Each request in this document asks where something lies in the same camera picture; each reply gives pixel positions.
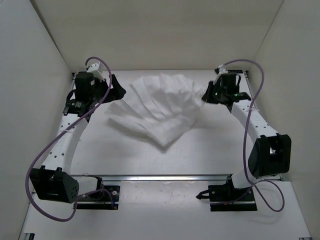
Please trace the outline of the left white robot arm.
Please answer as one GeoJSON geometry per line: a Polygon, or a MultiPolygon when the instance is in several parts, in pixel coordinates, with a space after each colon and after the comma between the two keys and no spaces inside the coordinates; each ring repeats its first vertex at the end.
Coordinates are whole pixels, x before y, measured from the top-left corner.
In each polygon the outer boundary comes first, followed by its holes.
{"type": "Polygon", "coordinates": [[[120,100],[126,94],[116,76],[111,85],[91,72],[81,71],[74,79],[74,88],[66,97],[58,129],[63,134],[52,147],[41,167],[33,167],[29,179],[41,200],[74,203],[81,194],[79,182],[71,175],[71,164],[80,137],[88,126],[98,103],[120,100]]]}

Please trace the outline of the white pleated skirt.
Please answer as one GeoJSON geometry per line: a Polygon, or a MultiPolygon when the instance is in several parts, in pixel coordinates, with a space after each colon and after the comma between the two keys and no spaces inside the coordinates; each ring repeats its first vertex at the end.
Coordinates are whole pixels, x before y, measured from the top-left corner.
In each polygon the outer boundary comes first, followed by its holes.
{"type": "Polygon", "coordinates": [[[122,99],[109,105],[109,119],[167,148],[194,126],[205,92],[202,84],[183,74],[141,76],[122,99]]]}

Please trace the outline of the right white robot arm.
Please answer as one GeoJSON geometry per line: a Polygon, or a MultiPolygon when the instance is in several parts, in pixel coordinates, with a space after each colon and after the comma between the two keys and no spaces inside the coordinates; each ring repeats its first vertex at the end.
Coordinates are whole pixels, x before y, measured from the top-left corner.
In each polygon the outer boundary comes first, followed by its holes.
{"type": "Polygon", "coordinates": [[[253,147],[244,157],[243,170],[231,175],[230,184],[224,187],[224,195],[236,200],[242,189],[266,177],[287,173],[290,169],[292,140],[272,128],[254,107],[252,98],[240,91],[241,76],[234,72],[220,73],[208,88],[202,100],[208,104],[221,104],[237,118],[244,127],[253,147]]]}

